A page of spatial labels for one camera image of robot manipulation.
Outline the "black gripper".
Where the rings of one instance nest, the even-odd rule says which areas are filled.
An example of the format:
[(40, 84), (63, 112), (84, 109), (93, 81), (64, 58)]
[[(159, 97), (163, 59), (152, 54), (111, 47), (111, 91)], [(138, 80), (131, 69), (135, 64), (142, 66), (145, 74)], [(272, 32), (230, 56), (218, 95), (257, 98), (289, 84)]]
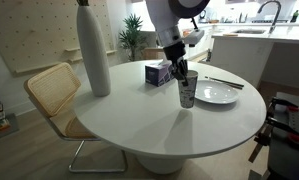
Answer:
[(183, 80), (182, 85), (187, 87), (189, 85), (187, 74), (188, 68), (183, 56), (185, 55), (185, 45), (182, 41), (163, 48), (166, 58), (172, 62), (173, 76), (177, 80)]

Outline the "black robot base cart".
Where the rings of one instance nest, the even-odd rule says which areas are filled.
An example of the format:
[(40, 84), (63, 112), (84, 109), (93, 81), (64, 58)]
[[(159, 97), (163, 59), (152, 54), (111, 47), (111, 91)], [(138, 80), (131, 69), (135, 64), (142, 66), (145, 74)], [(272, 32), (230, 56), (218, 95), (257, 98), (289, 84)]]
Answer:
[[(299, 106), (299, 96), (278, 92), (274, 97)], [(257, 145), (250, 155), (249, 161), (254, 162), (262, 147), (268, 146), (267, 169), (262, 178), (267, 180), (299, 180), (299, 142), (291, 140), (287, 132), (267, 123), (267, 117), (271, 116), (299, 132), (299, 111), (292, 112), (286, 106), (273, 105), (271, 100), (267, 108), (265, 122), (255, 137)]]

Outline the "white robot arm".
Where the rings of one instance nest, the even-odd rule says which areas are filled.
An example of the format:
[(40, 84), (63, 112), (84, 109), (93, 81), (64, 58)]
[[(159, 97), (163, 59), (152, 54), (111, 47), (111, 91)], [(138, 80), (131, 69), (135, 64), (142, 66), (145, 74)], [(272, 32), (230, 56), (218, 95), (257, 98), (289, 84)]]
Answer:
[[(208, 5), (210, 0), (146, 0), (146, 6), (151, 22), (155, 27), (160, 45), (165, 56), (172, 62), (172, 74), (183, 85), (188, 85), (187, 60), (185, 45), (194, 47), (204, 36), (194, 20)], [(182, 38), (178, 29), (178, 21), (190, 19), (194, 30)]]

